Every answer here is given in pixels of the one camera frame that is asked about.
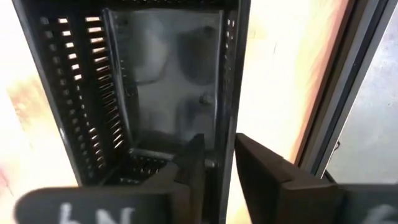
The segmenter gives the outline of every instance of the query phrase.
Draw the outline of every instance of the wooden surface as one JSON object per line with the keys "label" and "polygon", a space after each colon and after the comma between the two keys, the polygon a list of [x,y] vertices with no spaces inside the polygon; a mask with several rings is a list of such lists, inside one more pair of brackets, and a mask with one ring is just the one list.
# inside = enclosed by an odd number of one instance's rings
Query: wooden surface
{"label": "wooden surface", "polygon": [[[347,0],[252,0],[238,131],[293,161]],[[0,2],[0,223],[29,190],[76,185],[10,1]],[[250,223],[235,164],[228,223]]]}
{"label": "wooden surface", "polygon": [[[237,131],[290,162],[307,127],[347,2],[252,0]],[[235,175],[227,220],[250,223]]]}

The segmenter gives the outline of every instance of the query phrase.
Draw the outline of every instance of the white marking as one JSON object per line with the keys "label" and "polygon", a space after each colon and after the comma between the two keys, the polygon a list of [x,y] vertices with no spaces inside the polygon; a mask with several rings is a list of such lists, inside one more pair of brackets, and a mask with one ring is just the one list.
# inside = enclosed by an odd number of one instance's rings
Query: white marking
{"label": "white marking", "polygon": [[[131,213],[134,212],[134,208],[124,208],[121,210],[120,214],[120,224],[130,224],[131,223]],[[96,212],[97,224],[118,224],[114,221],[108,211],[104,209],[99,209]]]}
{"label": "white marking", "polygon": [[80,224],[75,220],[70,220],[72,214],[72,205],[70,203],[61,204],[60,224]]}

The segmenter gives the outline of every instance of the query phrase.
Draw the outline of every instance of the transparent plastic panel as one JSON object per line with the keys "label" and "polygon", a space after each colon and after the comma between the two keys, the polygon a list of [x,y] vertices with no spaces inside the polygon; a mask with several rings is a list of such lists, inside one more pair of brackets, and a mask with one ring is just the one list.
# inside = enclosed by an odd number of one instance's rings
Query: transparent plastic panel
{"label": "transparent plastic panel", "polygon": [[138,149],[214,148],[221,11],[110,11],[129,129]]}

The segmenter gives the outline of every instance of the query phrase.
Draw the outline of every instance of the black metal frame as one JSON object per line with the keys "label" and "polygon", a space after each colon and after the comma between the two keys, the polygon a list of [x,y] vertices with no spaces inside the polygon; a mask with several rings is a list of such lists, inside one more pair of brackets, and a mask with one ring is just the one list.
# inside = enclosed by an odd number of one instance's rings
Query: black metal frame
{"label": "black metal frame", "polygon": [[[248,31],[250,0],[153,0],[153,1],[57,1],[13,0],[40,79],[49,99],[56,124],[79,185],[102,185],[129,152],[127,127],[122,119],[120,98],[116,97],[115,76],[111,72],[110,52],[106,42],[91,43],[90,39],[106,36],[104,30],[87,33],[87,28],[104,27],[102,10],[113,8],[148,7],[184,9],[224,9],[223,34],[220,46],[221,94],[218,98],[217,124],[220,149],[215,155],[215,167],[207,170],[204,207],[212,223],[224,223],[228,203],[229,182],[233,161],[236,121],[243,74]],[[87,17],[102,18],[87,22]],[[66,23],[58,19],[66,18]],[[62,31],[70,30],[72,36]],[[72,48],[65,44],[73,42]],[[94,48],[105,47],[99,55]],[[77,58],[68,58],[70,54]],[[94,59],[108,57],[96,63]],[[71,69],[78,64],[78,69]]]}

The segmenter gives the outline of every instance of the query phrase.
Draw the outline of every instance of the gray metal door frame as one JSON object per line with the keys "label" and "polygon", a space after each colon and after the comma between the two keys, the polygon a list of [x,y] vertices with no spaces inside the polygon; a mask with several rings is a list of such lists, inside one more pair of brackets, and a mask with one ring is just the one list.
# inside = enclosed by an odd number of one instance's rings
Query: gray metal door frame
{"label": "gray metal door frame", "polygon": [[397,0],[359,0],[351,4],[295,162],[319,178],[326,170]]}

